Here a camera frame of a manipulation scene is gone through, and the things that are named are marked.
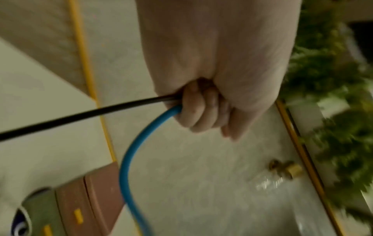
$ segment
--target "orange edge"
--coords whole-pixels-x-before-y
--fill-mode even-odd
[[[95,89],[95,83],[94,83],[94,76],[93,71],[91,67],[91,63],[88,56],[87,47],[85,45],[84,40],[84,34],[83,34],[83,24],[80,17],[80,11],[79,6],[75,0],[68,0],[70,15],[71,15],[71,21],[73,24],[74,32],[75,32],[75,40],[78,45],[78,52],[80,57],[80,62],[82,63],[83,67],[83,73],[85,77],[85,82],[87,84],[88,92],[90,96],[95,100],[96,106],[100,107],[99,101],[97,99],[97,92]],[[110,155],[112,157],[112,161],[116,161],[114,154],[113,145],[108,133],[108,130],[106,128],[105,119],[103,116],[100,116],[102,129],[104,131],[105,139],[109,147]]]
[[[336,233],[338,234],[338,236],[345,236],[338,220],[335,218],[335,214],[334,214],[334,211],[332,209],[332,207],[330,206],[330,204],[327,202],[326,198],[325,198],[325,191],[324,191],[324,188],[321,184],[321,180],[317,174],[317,171],[316,169],[314,168],[313,164],[312,164],[312,160],[311,158],[309,157],[308,153],[305,151],[304,147],[302,146],[302,144],[299,142],[299,139],[298,139],[298,135],[297,133],[295,132],[294,130],[294,125],[286,111],[286,108],[284,106],[284,104],[277,100],[276,101],[276,106],[277,106],[277,109],[281,115],[281,118],[286,126],[286,129],[289,133],[289,136],[294,144],[294,147],[295,149],[297,150],[299,156],[301,157],[302,161],[303,161],[303,164],[305,165],[306,169],[307,169],[307,172],[309,174],[309,177],[311,178],[311,181],[316,189],[316,192],[317,194],[319,195],[320,197],[320,200],[326,210],[326,213],[336,231]]]

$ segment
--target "gray surface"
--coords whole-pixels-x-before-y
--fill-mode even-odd
[[[0,0],[0,37],[88,94],[67,0]]]
[[[80,6],[101,104],[155,96],[134,2],[80,0]],[[105,117],[119,160],[163,111],[159,104]],[[311,230],[304,235],[335,235],[307,175],[264,195],[250,187],[272,158],[301,162],[275,107],[239,143],[169,121],[137,153],[131,189],[157,235],[295,236],[295,219]]]

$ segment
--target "black cable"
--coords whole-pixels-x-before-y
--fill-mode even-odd
[[[69,123],[73,123],[76,121],[81,121],[84,119],[92,118],[98,115],[104,115],[104,114],[108,114],[108,113],[112,113],[112,112],[116,112],[120,110],[125,110],[125,109],[132,108],[132,107],[138,107],[142,105],[165,102],[165,101],[180,101],[180,97],[175,96],[175,95],[167,95],[167,96],[162,96],[162,97],[157,97],[157,98],[147,98],[143,100],[131,101],[131,102],[116,104],[116,105],[103,107],[103,108],[99,108],[95,110],[90,110],[87,112],[82,112],[82,113],[78,113],[75,115],[70,115],[70,116],[58,118],[55,120],[42,122],[39,124],[33,124],[30,126],[0,133],[0,142],[9,140],[12,138],[20,137],[23,135],[28,135],[28,134],[35,133],[35,132],[52,129],[52,128],[65,125],[65,124],[69,124]]]

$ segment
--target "yellow line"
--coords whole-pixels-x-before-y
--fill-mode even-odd
[[[75,39],[78,45],[80,61],[82,63],[84,77],[85,77],[85,81],[88,87],[88,92],[91,95],[91,97],[96,101],[96,106],[100,107],[99,101],[97,99],[97,92],[95,89],[93,71],[92,71],[90,60],[89,60],[87,47],[85,45],[83,27],[82,27],[83,24],[82,24],[81,17],[80,17],[79,6],[76,0],[68,0],[68,4],[69,4],[69,9],[70,9],[71,20],[73,22],[73,27],[75,31]],[[108,143],[110,155],[112,156],[112,160],[116,161],[113,145],[112,145],[108,130],[105,125],[104,117],[100,116],[100,120],[102,123],[102,128],[104,131],[106,142]]]
[[[301,157],[306,169],[307,169],[307,172],[311,178],[311,181],[320,197],[320,200],[322,202],[322,204],[324,205],[324,208],[326,210],[326,213],[337,233],[338,236],[344,236],[346,234],[344,234],[339,222],[337,221],[337,219],[335,218],[335,214],[334,214],[334,211],[333,209],[331,208],[330,204],[327,202],[326,200],[326,197],[325,197],[325,191],[324,191],[324,188],[321,184],[321,180],[312,164],[312,160],[310,159],[309,155],[306,153],[306,151],[304,150],[302,144],[299,142],[299,139],[298,139],[298,135],[297,133],[295,132],[294,128],[293,128],[293,123],[291,122],[290,120],[290,117],[288,116],[288,113],[285,109],[285,106],[284,104],[277,100],[276,101],[276,106],[277,106],[277,109],[279,110],[279,113],[282,117],[282,120],[284,121],[284,124],[286,126],[286,129],[290,135],[290,138],[291,140],[293,141],[293,144],[294,144],[294,147],[296,148],[299,156]]]

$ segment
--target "blue hose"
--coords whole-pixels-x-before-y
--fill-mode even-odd
[[[141,144],[143,144],[143,142],[149,137],[149,135],[151,135],[151,133],[153,133],[166,120],[180,113],[181,109],[182,109],[181,105],[175,106],[167,110],[166,112],[164,112],[162,115],[157,117],[154,121],[152,121],[131,143],[131,145],[127,149],[127,152],[124,154],[122,164],[120,165],[120,170],[119,170],[120,191],[122,193],[124,201],[126,202],[130,212],[132,213],[132,216],[134,217],[137,224],[139,225],[139,228],[143,236],[151,236],[152,229],[149,226],[149,223],[146,221],[145,217],[141,214],[141,212],[137,208],[132,198],[131,191],[129,189],[129,182],[128,182],[129,166],[137,150],[140,148]]]

